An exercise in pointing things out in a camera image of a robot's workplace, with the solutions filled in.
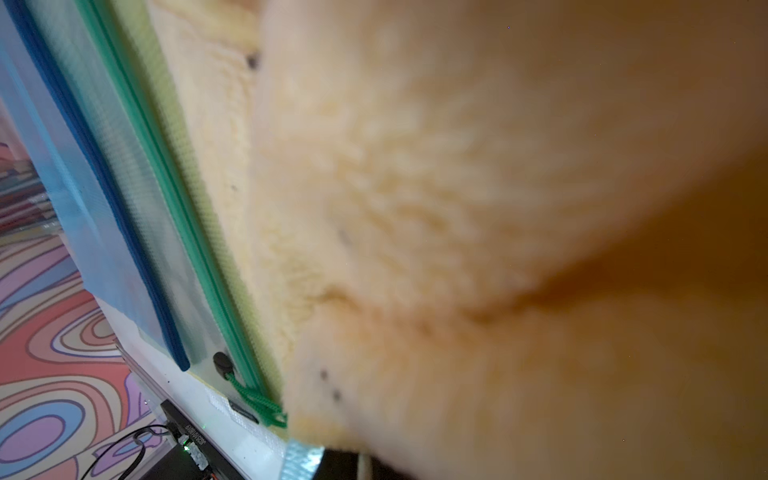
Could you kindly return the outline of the yellow wiping cloth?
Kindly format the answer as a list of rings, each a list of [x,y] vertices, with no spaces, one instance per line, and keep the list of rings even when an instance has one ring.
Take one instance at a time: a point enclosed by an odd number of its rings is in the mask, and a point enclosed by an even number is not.
[[[152,1],[292,439],[767,475],[763,1]]]

